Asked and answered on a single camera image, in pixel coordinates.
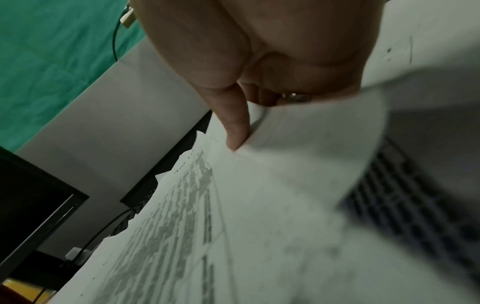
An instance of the monitor screen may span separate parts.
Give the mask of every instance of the monitor screen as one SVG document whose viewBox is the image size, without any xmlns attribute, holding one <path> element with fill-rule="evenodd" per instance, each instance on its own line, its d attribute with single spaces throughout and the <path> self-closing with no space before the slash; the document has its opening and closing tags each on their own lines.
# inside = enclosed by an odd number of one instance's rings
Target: monitor screen
<svg viewBox="0 0 480 304">
<path fill-rule="evenodd" d="M 0 148 L 0 270 L 11 264 L 7 259 L 21 260 L 12 256 L 15 252 L 22 251 L 25 256 L 35 250 L 66 213 L 86 199 L 83 193 Z"/>
</svg>

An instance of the stack of paper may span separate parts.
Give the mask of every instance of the stack of paper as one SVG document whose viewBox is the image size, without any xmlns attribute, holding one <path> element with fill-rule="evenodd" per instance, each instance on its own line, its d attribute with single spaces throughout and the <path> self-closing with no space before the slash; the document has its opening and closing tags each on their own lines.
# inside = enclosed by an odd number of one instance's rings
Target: stack of paper
<svg viewBox="0 0 480 304">
<path fill-rule="evenodd" d="M 198 133 L 51 303 L 478 302 L 337 208 L 382 137 L 378 92 L 262 112 L 235 153 Z"/>
</svg>

